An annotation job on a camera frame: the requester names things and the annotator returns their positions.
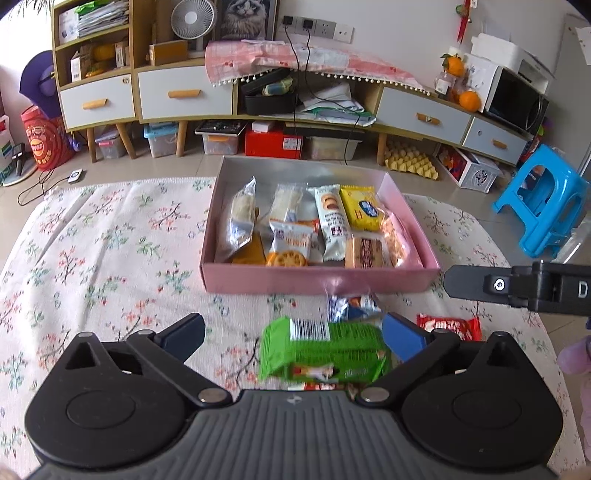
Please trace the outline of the wooden tv cabinet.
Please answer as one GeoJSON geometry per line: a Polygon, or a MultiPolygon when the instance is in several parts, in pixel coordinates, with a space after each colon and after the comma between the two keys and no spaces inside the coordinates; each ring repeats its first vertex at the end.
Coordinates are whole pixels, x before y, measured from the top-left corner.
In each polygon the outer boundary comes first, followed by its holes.
{"type": "Polygon", "coordinates": [[[374,131],[450,145],[516,164],[527,139],[447,100],[413,75],[366,53],[293,41],[174,42],[178,5],[124,1],[93,33],[78,31],[77,3],[52,10],[59,104],[70,132],[131,122],[270,119],[297,132],[374,131]]]}

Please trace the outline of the yellow egg tray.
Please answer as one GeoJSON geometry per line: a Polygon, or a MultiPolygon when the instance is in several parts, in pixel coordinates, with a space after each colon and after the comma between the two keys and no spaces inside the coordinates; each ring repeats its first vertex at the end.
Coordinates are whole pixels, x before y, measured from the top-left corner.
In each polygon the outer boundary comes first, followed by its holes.
{"type": "Polygon", "coordinates": [[[439,179],[431,157],[409,143],[388,141],[382,158],[391,171],[410,173],[434,181],[439,179]]]}

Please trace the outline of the tan biscuit packet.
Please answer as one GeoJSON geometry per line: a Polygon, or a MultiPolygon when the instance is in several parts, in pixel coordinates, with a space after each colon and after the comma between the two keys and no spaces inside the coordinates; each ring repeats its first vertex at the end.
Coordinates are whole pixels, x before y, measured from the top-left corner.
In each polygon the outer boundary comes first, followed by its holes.
{"type": "Polygon", "coordinates": [[[345,266],[355,269],[383,267],[382,242],[379,239],[352,236],[346,242],[345,266]]]}

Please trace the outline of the gold snack bar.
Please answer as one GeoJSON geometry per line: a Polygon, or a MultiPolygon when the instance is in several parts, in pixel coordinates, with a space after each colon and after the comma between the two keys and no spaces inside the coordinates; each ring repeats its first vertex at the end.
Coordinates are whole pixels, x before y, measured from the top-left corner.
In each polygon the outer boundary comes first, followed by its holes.
{"type": "Polygon", "coordinates": [[[254,223],[252,234],[246,237],[246,224],[235,223],[232,226],[232,235],[238,240],[239,248],[230,257],[231,264],[238,265],[266,265],[266,253],[264,252],[263,239],[256,228],[259,217],[259,208],[254,209],[254,223]]]}

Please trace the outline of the red white snack packet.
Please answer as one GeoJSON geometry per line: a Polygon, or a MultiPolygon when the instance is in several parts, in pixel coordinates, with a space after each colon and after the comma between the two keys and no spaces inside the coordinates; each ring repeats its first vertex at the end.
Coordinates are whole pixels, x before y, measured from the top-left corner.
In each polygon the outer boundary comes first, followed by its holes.
{"type": "Polygon", "coordinates": [[[457,334],[463,341],[482,341],[483,334],[480,320],[477,316],[470,319],[453,317],[436,317],[427,314],[418,314],[416,323],[428,332],[435,330],[448,330],[457,334]]]}

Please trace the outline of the purple hat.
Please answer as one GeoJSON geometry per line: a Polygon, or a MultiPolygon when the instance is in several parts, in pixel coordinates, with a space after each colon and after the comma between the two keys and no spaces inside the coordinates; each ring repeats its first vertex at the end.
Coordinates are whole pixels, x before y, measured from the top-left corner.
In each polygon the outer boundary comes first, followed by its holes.
{"type": "Polygon", "coordinates": [[[48,119],[61,116],[51,50],[38,53],[28,62],[21,74],[19,92],[48,119]]]}

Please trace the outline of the black microwave oven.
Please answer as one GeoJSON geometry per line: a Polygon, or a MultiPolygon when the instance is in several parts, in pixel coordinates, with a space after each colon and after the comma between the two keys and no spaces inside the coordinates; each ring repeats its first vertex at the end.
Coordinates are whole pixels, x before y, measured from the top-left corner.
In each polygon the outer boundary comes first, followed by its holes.
{"type": "Polygon", "coordinates": [[[514,130],[535,135],[548,106],[548,98],[530,83],[511,70],[498,67],[484,101],[484,113],[514,130]]]}

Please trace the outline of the yellow snack packet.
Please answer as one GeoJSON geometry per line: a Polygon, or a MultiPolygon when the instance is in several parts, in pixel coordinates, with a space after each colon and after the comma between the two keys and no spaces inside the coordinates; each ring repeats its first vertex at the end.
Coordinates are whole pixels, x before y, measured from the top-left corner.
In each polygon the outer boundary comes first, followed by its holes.
{"type": "Polygon", "coordinates": [[[373,186],[342,186],[339,191],[353,230],[378,232],[383,212],[373,186]]]}

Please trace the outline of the white jam cookie pack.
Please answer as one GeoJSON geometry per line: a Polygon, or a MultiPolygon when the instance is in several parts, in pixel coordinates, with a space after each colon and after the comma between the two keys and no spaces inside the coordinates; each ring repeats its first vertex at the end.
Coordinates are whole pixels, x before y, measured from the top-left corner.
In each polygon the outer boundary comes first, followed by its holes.
{"type": "Polygon", "coordinates": [[[325,241],[325,253],[322,260],[344,261],[346,242],[351,234],[348,216],[342,203],[341,185],[324,185],[311,188],[318,209],[318,220],[325,241]]]}

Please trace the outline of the pink wafer packet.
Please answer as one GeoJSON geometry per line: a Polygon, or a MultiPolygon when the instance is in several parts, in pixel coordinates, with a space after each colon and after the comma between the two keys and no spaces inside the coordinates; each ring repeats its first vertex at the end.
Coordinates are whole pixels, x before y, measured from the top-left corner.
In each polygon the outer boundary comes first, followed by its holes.
{"type": "Polygon", "coordinates": [[[422,268],[423,263],[411,234],[394,212],[383,210],[380,232],[394,268],[422,268]]]}

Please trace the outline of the blue lid plastic bin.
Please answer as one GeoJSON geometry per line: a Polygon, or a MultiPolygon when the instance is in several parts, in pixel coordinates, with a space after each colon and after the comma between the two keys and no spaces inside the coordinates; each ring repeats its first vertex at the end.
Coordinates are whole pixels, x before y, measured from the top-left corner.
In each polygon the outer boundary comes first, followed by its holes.
{"type": "Polygon", "coordinates": [[[178,124],[176,122],[160,122],[145,124],[143,137],[148,141],[150,154],[153,158],[174,155],[178,124]]]}

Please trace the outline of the clear white cracker pack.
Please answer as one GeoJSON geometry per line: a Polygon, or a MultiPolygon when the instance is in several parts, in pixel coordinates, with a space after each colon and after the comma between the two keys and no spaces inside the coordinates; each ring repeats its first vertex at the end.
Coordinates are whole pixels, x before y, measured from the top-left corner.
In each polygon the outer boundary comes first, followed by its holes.
{"type": "Polygon", "coordinates": [[[304,198],[305,188],[294,184],[279,184],[273,194],[270,206],[270,221],[294,223],[304,198]]]}

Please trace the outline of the orange white biscuit packet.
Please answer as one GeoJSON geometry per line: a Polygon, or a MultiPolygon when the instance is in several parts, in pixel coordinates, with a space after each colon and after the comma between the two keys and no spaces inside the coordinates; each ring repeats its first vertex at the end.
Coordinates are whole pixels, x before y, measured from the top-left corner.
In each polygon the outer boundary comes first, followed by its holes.
{"type": "Polygon", "coordinates": [[[266,265],[272,267],[307,267],[322,261],[317,220],[303,222],[270,221],[273,238],[266,265]]]}

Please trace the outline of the green biscuit package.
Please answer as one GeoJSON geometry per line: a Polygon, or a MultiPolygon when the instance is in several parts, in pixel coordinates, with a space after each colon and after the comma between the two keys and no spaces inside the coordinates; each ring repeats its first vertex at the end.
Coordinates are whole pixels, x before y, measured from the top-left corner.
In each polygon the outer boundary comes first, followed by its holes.
{"type": "Polygon", "coordinates": [[[392,368],[377,327],[280,317],[263,330],[259,378],[325,384],[369,384],[392,368]]]}

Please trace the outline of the red round lantern bag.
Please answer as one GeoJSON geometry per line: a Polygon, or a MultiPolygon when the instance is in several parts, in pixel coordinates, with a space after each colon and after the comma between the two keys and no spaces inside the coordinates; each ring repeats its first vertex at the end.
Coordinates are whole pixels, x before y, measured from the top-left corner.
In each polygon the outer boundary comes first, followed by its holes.
{"type": "Polygon", "coordinates": [[[70,137],[60,116],[48,118],[38,106],[31,105],[21,113],[21,120],[40,171],[53,170],[74,156],[70,137]]]}

